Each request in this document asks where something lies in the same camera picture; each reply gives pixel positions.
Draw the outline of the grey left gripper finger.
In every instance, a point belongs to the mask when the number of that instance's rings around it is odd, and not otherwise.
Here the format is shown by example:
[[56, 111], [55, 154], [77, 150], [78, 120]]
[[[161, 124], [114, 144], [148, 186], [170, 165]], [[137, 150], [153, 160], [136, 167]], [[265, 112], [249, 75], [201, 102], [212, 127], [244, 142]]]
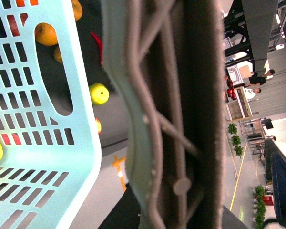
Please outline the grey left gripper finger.
[[130, 185], [142, 229], [222, 226], [223, 24], [215, 0], [127, 2]]

